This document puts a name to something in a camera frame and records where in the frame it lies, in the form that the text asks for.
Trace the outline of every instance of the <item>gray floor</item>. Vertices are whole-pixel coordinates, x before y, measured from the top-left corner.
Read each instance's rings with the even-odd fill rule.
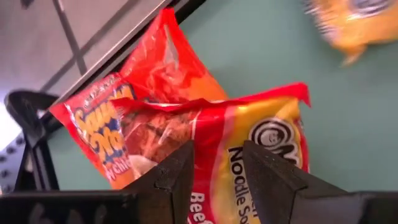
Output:
[[[58,0],[72,28],[78,48],[91,39],[83,60],[90,69],[117,44],[161,0]],[[121,8],[126,13],[102,38],[93,36]],[[70,61],[73,53],[60,18],[51,0],[34,0],[23,9],[19,0],[0,1],[0,100],[13,89],[40,90]],[[81,72],[71,63],[65,74],[50,88],[49,93],[61,95],[79,78]],[[0,103],[0,150],[19,132]]]

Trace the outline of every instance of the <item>noodle soup package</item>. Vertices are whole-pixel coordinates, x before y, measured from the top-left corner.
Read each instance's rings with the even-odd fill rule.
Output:
[[[369,44],[398,39],[398,1],[305,0],[321,35],[353,63]]]
[[[227,99],[189,46],[173,9],[162,10],[119,73],[108,75],[50,108],[113,189],[121,189],[134,180],[110,103],[124,97],[161,103]]]
[[[134,179],[193,139],[189,223],[260,223],[244,172],[243,142],[250,139],[308,171],[301,101],[310,104],[303,83],[228,101],[199,99],[170,105],[121,98],[111,102],[119,115]]]

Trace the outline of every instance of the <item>plastic packaging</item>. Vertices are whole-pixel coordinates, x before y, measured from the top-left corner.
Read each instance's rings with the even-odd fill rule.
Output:
[[[308,171],[300,101],[310,103],[302,83],[228,101],[111,102],[123,124],[136,178],[194,140],[190,223],[259,223],[243,167],[243,142],[250,139]]]
[[[227,98],[185,40],[173,9],[161,11],[121,73],[109,75],[50,108],[114,189],[134,179],[109,102],[122,97],[161,103]]]
[[[398,1],[306,0],[321,35],[346,55],[344,64],[355,62],[369,44],[398,39]]]

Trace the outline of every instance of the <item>blurry yellow bag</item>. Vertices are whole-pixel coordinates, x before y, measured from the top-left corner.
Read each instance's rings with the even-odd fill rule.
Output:
[[[398,1],[307,0],[321,35],[346,54],[344,64],[356,61],[368,44],[398,39]]]

